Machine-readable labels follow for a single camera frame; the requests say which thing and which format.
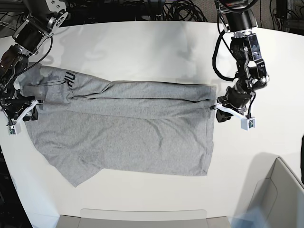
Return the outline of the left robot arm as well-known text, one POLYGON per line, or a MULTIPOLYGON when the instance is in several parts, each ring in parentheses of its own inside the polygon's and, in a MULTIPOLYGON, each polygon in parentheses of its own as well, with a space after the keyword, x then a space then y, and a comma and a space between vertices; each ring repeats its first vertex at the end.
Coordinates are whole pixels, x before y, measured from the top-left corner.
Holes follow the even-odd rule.
POLYGON ((219 33, 216 42, 212 67, 220 79, 235 83, 226 89, 224 96, 217 98, 216 105, 212 107, 217 111, 216 119, 219 123, 230 120, 232 116, 239 116, 245 120, 248 127, 253 127, 251 108, 256 91, 266 87, 269 81, 257 36, 252 31, 257 27, 256 18, 251 10, 255 4, 255 0, 215 1, 217 20, 224 29, 219 33), (219 46, 224 41, 226 33, 233 34, 228 49, 237 64, 234 78, 222 75, 216 66, 219 46))

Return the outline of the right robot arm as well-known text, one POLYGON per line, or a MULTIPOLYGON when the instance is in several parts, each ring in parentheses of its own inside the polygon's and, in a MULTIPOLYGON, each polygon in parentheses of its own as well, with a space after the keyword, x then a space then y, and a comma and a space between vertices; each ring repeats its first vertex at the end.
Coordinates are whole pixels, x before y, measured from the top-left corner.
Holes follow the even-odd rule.
POLYGON ((9 125, 17 120, 36 120, 35 98, 24 97, 14 87, 18 76, 30 70, 29 57, 37 54, 40 46, 52 38, 55 30, 68 16, 64 0, 24 0, 12 4, 14 10, 24 7, 28 15, 14 32, 15 44, 3 54, 0 61, 0 106, 8 118, 9 125))

